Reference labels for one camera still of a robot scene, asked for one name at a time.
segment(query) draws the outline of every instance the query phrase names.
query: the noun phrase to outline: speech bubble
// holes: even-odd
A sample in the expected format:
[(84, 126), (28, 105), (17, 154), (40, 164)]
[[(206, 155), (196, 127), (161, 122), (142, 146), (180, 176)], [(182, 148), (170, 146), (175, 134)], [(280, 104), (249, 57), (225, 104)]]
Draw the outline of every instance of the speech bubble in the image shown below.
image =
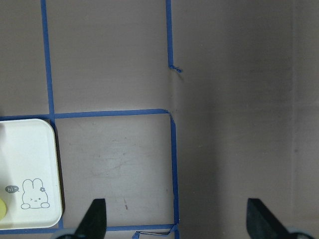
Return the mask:
[(16, 192), (19, 192), (19, 187), (18, 186), (13, 186), (13, 185), (6, 186), (5, 187), (5, 191), (7, 193), (16, 193)]

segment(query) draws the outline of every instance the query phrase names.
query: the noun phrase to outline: white tray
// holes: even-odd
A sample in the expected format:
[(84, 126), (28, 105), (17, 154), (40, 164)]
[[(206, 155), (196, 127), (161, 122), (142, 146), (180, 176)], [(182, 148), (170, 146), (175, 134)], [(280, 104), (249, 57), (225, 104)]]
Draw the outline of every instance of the white tray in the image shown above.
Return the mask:
[(62, 215), (54, 131), (43, 120), (0, 121), (0, 230), (46, 228)]

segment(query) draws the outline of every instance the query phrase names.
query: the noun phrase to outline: bunny illustration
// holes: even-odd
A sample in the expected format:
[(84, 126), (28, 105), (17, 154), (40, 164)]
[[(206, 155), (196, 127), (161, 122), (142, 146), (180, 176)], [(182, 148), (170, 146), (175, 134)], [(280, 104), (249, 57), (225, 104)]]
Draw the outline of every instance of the bunny illustration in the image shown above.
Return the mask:
[(45, 192), (41, 179), (36, 178), (33, 181), (26, 179), (22, 186), (22, 209), (50, 207), (50, 204), (48, 204), (48, 195)]

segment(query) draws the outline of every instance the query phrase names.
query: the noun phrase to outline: yellow object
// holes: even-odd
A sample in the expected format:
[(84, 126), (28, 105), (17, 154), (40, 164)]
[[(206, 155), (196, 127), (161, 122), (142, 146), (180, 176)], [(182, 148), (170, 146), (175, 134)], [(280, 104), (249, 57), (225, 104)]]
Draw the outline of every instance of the yellow object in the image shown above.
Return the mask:
[(0, 220), (5, 217), (6, 206), (4, 201), (0, 198)]

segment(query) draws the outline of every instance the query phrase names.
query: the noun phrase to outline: blue tape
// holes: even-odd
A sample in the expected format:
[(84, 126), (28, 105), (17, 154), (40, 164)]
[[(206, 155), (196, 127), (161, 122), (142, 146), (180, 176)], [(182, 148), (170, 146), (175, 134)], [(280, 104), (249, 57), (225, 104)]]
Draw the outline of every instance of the blue tape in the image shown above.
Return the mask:
[[(0, 235), (8, 234), (51, 234), (58, 230), (64, 229), (60, 228), (36, 228), (36, 229), (17, 229), (17, 230), (0, 230)], [(107, 227), (106, 231), (109, 232), (119, 232), (119, 231), (137, 231), (137, 230), (160, 230), (160, 229), (171, 229), (174, 224), (163, 224), (163, 225), (141, 225), (141, 226), (119, 226), (119, 227)]]
[(36, 229), (15, 229), (15, 230), (0, 230), (0, 235), (9, 234), (52, 234), (60, 230), (59, 228), (36, 228)]
[(166, 0), (166, 29), (167, 29), (167, 57), (168, 67), (182, 73), (183, 70), (174, 66), (174, 54), (173, 54), (173, 30), (171, 21), (171, 1)]
[(46, 2), (45, 2), (45, 0), (41, 0), (41, 16), (42, 16), (42, 31), (43, 31), (46, 83), (47, 83), (47, 91), (48, 91), (49, 119), (50, 119), (52, 127), (55, 129), (53, 85), (52, 85), (50, 47), (49, 47), (49, 33), (48, 33), (48, 22), (47, 22), (47, 15), (46, 15)]
[(170, 115), (170, 138), (171, 138), (171, 168), (172, 168), (173, 194), (174, 194), (174, 223), (179, 224), (176, 125), (171, 115)]
[(63, 218), (61, 217), (59, 222), (58, 222), (58, 227), (59, 229), (64, 229), (64, 224), (63, 224)]
[(83, 117), (103, 117), (103, 116), (137, 116), (137, 115), (158, 115), (169, 114), (167, 110), (129, 110), (129, 111), (94, 111), (94, 112), (76, 112), (55, 114), (56, 119), (83, 118)]
[(157, 232), (136, 232), (132, 239), (139, 239), (140, 235), (150, 235), (150, 236), (157, 236), (157, 237), (167, 237), (173, 232), (178, 231), (178, 225), (174, 225), (168, 232), (166, 233), (157, 233)]
[(175, 237), (174, 237), (175, 239), (179, 239), (179, 230), (176, 230), (175, 231)]
[(107, 227), (108, 232), (171, 229), (174, 224)]

